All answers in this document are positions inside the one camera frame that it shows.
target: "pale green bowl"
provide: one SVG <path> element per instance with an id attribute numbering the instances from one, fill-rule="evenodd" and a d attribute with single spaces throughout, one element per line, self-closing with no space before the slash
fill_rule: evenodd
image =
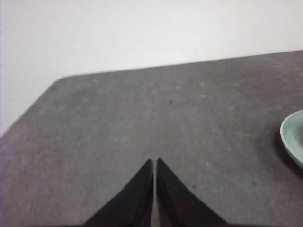
<path id="1" fill-rule="evenodd" d="M 303 169 L 303 110 L 284 119 L 280 134 L 290 157 Z"/>

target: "ceramic dish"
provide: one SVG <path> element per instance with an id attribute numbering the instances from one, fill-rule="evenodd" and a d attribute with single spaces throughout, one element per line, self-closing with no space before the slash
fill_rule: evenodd
<path id="1" fill-rule="evenodd" d="M 280 134 L 290 157 L 303 169 L 303 110 L 284 119 Z"/>

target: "green plate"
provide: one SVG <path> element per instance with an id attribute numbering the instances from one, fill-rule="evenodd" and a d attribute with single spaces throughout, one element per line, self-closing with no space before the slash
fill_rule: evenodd
<path id="1" fill-rule="evenodd" d="M 280 134 L 290 157 L 303 169 L 303 110 L 284 119 Z"/>

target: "gray carpet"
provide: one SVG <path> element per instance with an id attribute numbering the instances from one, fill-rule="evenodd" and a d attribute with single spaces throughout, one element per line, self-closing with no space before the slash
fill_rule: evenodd
<path id="1" fill-rule="evenodd" d="M 228 222 L 303 226 L 300 109 L 303 51 L 61 79 L 1 138 L 2 224 L 83 223 L 162 157 Z"/>

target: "white wall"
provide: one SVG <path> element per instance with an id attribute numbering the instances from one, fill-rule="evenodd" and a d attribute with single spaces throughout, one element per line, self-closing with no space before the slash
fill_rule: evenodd
<path id="1" fill-rule="evenodd" d="M 1 133 L 61 77 L 303 49 L 302 0 L 2 0 Z"/>

